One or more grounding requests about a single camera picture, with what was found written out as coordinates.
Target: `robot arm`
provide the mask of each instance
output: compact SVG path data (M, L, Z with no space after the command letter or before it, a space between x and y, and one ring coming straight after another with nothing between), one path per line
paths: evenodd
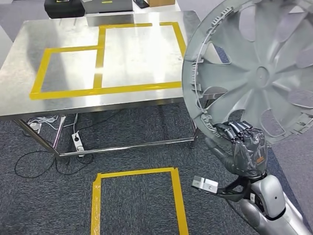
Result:
M228 171L238 178L226 188L195 176L192 186L224 199L240 201L250 225L261 235L310 235L302 217L283 191L278 178L266 173L267 148L264 134L247 122L226 122L214 126L232 143L232 154L207 138L209 149ZM241 192L235 191L243 186Z

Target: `robotic fingers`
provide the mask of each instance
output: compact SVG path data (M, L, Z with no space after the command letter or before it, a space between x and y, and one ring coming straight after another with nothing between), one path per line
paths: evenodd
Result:
M228 171L244 177L259 177L265 172L267 148L262 130L246 121L217 123L213 127L232 143L232 154L229 154L212 139L206 139L209 149Z

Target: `metal floor bar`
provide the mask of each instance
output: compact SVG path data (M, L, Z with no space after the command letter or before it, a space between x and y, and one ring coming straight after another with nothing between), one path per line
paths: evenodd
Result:
M184 142L191 142L191 148L194 147L194 142L200 133L199 129L198 129L192 119L192 126L193 130L193 136L189 138L181 138L181 139L175 139L175 140L164 140L164 141L155 141L155 142L147 142L147 143L141 143L141 144L134 144L134 145L126 145L126 146L117 146L117 147L108 147L108 148L100 148L100 149L92 149L92 150L85 150L85 151L77 151L77 152L69 152L69 153L59 153L56 147L57 146L60 136L64 126L66 116L62 116L61 121L59 125L57 130L57 136L53 146L51 146L48 142L44 140L44 138L38 135L37 132L34 131L32 127L27 125L26 122L21 119L14 120L16 124L21 127L23 130L27 132L31 137L34 138L35 141L39 143L40 145L44 147L45 149L48 150L49 152L54 154L57 158L66 158L71 156L78 156L78 155L87 155L87 154L96 154L96 153L105 153L105 152L111 152L111 151L117 151L117 150L125 150L125 149L133 149L133 148L141 148L141 147L149 147L149 146L158 146L158 145L166 145L166 144L173 144L173 143L184 143Z

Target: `yellow tape square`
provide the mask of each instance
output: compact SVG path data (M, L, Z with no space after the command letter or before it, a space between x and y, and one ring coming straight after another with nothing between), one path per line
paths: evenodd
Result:
M183 34L177 22L161 22L160 26L171 25L174 30L180 50L183 57L186 51L186 44ZM152 83L152 84L140 84L130 86L119 86L119 87L102 87L103 74L101 68L103 67L106 30L109 28L126 28L126 27L150 27L153 26L152 23L130 23L130 24L109 24L102 25L99 27L98 44L96 46L87 47L60 47L60 48L47 48L44 51L41 62L38 70L37 76L33 84L32 89L29 93L30 99L58 99L58 98L69 98L79 97L86 95L100 95L100 94L114 94L114 93L127 93L127 92L140 92L140 91L152 91L152 90L162 90L171 88L180 88L181 82L164 82L164 83ZM46 71L49 65L50 57L52 53L61 52L73 52L83 50L97 50L96 58L96 72L94 77L93 89L84 90L72 90L72 91L53 91L53 92L41 92L41 86L44 80Z
M156 168L156 169L146 169L146 170L133 170L124 172L115 172L102 174L98 173L96 180L94 181L92 187L92 201L91 201L91 235L100 234L100 208L101 208L101 179L120 177L120 176L130 176L130 175L142 175L152 173L162 173L170 172L172 178L173 191L174 194L176 214L178 221L178 229L180 235L188 235L187 220L186 218L185 207L183 200L182 189L180 187L180 175L177 168Z

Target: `electrical outlet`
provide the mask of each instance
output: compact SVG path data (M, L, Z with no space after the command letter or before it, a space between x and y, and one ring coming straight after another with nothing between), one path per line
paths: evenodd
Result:
M83 143L81 143L81 137L79 136L78 132L72 134L72 138L77 152L84 151ZM78 155L78 157L80 158L82 158L83 156L84 155Z

